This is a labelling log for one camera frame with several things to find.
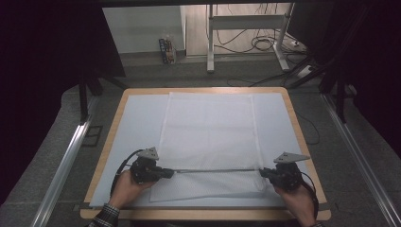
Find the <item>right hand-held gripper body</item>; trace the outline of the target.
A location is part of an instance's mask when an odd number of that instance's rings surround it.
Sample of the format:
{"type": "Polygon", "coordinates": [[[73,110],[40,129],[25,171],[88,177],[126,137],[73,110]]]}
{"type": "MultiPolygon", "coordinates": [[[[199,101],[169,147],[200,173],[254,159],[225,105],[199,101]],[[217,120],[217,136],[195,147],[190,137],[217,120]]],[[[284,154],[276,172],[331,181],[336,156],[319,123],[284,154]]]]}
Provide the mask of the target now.
{"type": "Polygon", "coordinates": [[[279,157],[274,159],[275,168],[267,169],[267,178],[270,182],[287,192],[298,189],[304,182],[301,170],[297,166],[297,162],[308,160],[309,156],[283,152],[279,157]]]}

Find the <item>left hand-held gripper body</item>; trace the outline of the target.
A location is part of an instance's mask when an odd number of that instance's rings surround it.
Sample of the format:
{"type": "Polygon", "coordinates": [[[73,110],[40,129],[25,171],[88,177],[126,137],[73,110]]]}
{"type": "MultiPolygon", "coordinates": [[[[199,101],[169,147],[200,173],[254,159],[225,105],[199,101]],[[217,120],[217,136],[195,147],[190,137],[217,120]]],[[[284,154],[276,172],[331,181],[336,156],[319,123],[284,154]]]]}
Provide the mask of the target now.
{"type": "Polygon", "coordinates": [[[156,165],[159,160],[156,148],[145,148],[135,151],[137,159],[132,163],[130,171],[136,183],[157,182],[164,178],[163,169],[156,165]]]}

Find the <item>white mesh laundry bag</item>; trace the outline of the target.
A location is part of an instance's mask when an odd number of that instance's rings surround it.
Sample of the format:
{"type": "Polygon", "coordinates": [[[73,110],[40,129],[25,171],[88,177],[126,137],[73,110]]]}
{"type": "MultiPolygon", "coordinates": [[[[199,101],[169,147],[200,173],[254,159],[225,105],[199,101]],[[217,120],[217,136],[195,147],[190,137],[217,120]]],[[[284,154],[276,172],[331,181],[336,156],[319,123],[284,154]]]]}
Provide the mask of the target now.
{"type": "Polygon", "coordinates": [[[152,202],[265,191],[251,95],[171,93],[158,153],[176,172],[153,186],[152,202]]]}

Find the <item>person's left hand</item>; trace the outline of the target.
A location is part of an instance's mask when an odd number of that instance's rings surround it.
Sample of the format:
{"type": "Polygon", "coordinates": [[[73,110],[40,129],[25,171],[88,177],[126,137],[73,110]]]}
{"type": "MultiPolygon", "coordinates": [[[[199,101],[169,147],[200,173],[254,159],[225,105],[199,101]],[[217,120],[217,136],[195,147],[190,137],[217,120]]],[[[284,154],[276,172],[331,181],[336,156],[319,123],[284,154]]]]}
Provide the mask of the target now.
{"type": "Polygon", "coordinates": [[[122,209],[126,205],[134,202],[141,193],[155,185],[153,183],[137,183],[132,179],[131,172],[124,170],[114,186],[113,193],[109,200],[109,205],[117,209],[122,209]]]}

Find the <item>person's right hand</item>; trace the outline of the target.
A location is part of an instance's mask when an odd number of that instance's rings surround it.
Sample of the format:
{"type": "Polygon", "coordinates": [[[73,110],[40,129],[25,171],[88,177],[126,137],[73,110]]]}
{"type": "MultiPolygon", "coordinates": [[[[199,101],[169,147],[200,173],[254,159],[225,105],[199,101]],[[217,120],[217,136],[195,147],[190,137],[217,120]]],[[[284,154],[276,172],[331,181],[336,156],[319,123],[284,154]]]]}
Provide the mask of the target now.
{"type": "Polygon", "coordinates": [[[274,187],[275,192],[282,198],[288,211],[298,220],[302,227],[312,227],[318,221],[314,216],[314,204],[308,190],[304,186],[287,192],[286,190],[274,187]]]}

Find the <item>white table mat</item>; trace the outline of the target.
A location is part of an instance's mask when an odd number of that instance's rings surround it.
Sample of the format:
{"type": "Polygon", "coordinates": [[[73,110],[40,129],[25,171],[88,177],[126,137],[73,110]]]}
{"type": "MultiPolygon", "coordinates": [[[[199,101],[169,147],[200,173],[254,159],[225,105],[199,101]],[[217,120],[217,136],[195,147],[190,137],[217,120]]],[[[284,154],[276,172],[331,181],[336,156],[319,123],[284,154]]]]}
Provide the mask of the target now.
{"type": "Polygon", "coordinates": [[[122,162],[156,148],[158,166],[174,175],[136,200],[137,207],[273,207],[281,199],[259,171],[301,140],[280,93],[131,95],[91,206],[110,197],[122,162]]]}

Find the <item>wooden framed white board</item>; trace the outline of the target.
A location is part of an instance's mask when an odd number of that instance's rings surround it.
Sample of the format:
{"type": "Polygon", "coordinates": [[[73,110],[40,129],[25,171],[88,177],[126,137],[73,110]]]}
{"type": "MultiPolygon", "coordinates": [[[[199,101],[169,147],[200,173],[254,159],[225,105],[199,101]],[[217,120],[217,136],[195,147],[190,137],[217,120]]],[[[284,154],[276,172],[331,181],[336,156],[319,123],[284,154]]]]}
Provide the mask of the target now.
{"type": "MultiPolygon", "coordinates": [[[[105,145],[97,162],[80,211],[83,218],[93,218],[110,197],[112,181],[123,159],[135,150],[153,147],[160,138],[162,115],[171,93],[255,95],[258,124],[263,138],[263,158],[269,164],[280,151],[271,149],[280,136],[288,140],[284,150],[293,148],[307,155],[304,135],[288,91],[282,87],[212,87],[212,88],[144,88],[123,92],[105,145]]],[[[273,221],[291,219],[282,200],[268,187],[260,198],[205,198],[189,201],[149,201],[146,191],[130,208],[120,213],[122,219],[177,221],[273,221]]]]}

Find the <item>black metal stand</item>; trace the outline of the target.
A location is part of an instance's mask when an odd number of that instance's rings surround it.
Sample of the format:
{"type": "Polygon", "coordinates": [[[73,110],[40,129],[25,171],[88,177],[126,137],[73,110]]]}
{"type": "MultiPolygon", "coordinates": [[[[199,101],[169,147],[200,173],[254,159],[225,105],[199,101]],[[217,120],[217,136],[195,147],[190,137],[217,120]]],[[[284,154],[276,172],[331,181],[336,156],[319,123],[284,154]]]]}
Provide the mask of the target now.
{"type": "Polygon", "coordinates": [[[342,123],[346,122],[344,116],[344,99],[347,97],[345,92],[345,77],[342,73],[342,68],[340,65],[340,59],[334,57],[332,60],[318,66],[315,70],[312,70],[306,76],[296,80],[295,82],[285,85],[287,89],[295,89],[308,81],[316,78],[317,76],[323,75],[323,78],[319,85],[319,91],[321,94],[329,94],[334,86],[337,86],[337,92],[335,95],[335,111],[337,116],[340,118],[342,123]]]}
{"type": "Polygon", "coordinates": [[[84,73],[79,77],[78,89],[79,89],[79,105],[80,105],[80,125],[83,125],[89,118],[88,98],[86,89],[89,89],[93,96],[101,96],[103,87],[100,84],[99,79],[105,79],[111,84],[126,90],[129,86],[118,79],[95,70],[93,73],[84,73]]]}

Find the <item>white power strip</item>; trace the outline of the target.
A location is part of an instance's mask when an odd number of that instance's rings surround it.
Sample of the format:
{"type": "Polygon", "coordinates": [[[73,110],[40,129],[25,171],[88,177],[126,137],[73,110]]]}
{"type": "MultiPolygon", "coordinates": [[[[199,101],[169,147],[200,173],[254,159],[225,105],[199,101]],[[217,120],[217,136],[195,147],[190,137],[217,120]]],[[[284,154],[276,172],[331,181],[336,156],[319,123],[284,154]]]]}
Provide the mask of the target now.
{"type": "Polygon", "coordinates": [[[309,73],[311,73],[313,70],[314,70],[314,67],[313,67],[313,66],[307,65],[304,69],[302,69],[302,70],[298,73],[297,77],[298,77],[299,79],[301,79],[301,78],[307,76],[307,75],[308,75],[309,73]]]}

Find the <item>colourful box with bottles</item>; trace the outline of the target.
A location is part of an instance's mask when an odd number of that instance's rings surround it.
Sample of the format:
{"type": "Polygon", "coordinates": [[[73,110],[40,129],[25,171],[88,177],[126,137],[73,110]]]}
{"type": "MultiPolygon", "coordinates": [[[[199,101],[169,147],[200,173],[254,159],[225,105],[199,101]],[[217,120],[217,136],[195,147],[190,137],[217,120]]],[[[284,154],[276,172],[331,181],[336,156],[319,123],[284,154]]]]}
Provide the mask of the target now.
{"type": "Polygon", "coordinates": [[[164,35],[159,39],[159,47],[164,64],[174,64],[177,60],[174,39],[171,35],[164,35]]]}

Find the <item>black curtain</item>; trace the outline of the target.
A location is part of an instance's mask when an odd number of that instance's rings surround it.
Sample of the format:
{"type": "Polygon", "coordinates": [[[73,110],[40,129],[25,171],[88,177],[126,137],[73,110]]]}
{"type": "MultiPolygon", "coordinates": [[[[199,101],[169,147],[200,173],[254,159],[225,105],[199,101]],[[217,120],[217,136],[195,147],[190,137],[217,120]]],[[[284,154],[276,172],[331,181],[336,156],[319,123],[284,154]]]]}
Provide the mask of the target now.
{"type": "Polygon", "coordinates": [[[0,0],[0,205],[83,77],[124,70],[100,0],[0,0]]]}
{"type": "Polygon", "coordinates": [[[353,86],[355,105],[401,158],[401,0],[298,0],[288,34],[318,65],[333,64],[321,91],[353,86]]]}

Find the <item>black rectangular floor frame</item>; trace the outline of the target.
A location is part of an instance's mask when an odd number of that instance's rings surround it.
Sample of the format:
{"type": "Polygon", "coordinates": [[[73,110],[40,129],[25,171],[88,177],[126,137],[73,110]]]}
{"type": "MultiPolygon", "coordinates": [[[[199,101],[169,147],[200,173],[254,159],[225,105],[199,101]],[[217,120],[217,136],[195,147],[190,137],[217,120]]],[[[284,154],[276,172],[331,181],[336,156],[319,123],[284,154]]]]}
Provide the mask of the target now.
{"type": "Polygon", "coordinates": [[[85,134],[82,146],[89,148],[96,147],[99,142],[102,130],[102,126],[91,126],[85,134]]]}

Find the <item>aluminium floor rail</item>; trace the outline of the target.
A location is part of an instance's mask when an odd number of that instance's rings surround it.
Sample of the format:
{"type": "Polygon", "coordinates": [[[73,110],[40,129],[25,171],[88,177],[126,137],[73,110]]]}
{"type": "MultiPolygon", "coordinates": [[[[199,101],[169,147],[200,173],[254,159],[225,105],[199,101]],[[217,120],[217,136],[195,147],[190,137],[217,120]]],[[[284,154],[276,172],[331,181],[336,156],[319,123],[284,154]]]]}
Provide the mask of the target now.
{"type": "Polygon", "coordinates": [[[350,151],[357,165],[357,168],[359,169],[359,172],[361,173],[365,183],[368,185],[368,188],[373,194],[381,213],[383,214],[385,220],[387,220],[389,227],[401,227],[401,215],[396,210],[389,194],[387,193],[379,179],[376,177],[371,166],[368,164],[365,155],[362,153],[359,145],[357,144],[357,141],[355,140],[355,137],[350,132],[347,124],[344,123],[338,116],[335,110],[336,104],[333,98],[331,97],[331,95],[327,94],[322,94],[321,98],[326,106],[327,111],[333,119],[333,122],[336,125],[336,128],[338,129],[343,142],[350,151]]]}
{"type": "Polygon", "coordinates": [[[93,96],[90,99],[89,104],[87,105],[88,116],[82,123],[77,126],[72,136],[72,139],[70,140],[70,143],[61,159],[61,163],[29,227],[45,227],[47,222],[49,221],[56,206],[57,200],[61,194],[61,191],[66,183],[67,177],[72,169],[73,163],[76,160],[85,134],[91,125],[98,101],[99,98],[96,96],[93,96]]]}

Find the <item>white desk frame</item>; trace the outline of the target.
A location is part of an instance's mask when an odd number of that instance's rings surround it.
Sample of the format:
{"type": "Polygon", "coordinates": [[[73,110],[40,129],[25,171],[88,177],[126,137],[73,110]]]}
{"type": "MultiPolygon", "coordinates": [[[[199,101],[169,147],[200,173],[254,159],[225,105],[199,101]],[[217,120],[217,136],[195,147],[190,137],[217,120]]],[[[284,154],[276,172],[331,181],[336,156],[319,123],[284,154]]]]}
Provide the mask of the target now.
{"type": "Polygon", "coordinates": [[[208,6],[206,12],[208,38],[207,52],[207,72],[213,73],[214,65],[214,32],[217,30],[233,30],[233,29],[279,29],[280,34],[272,47],[276,58],[284,72],[289,71],[288,62],[283,54],[282,44],[287,32],[288,23],[292,13],[294,4],[290,3],[286,12],[282,15],[238,15],[238,16],[215,16],[213,6],[208,6]]]}

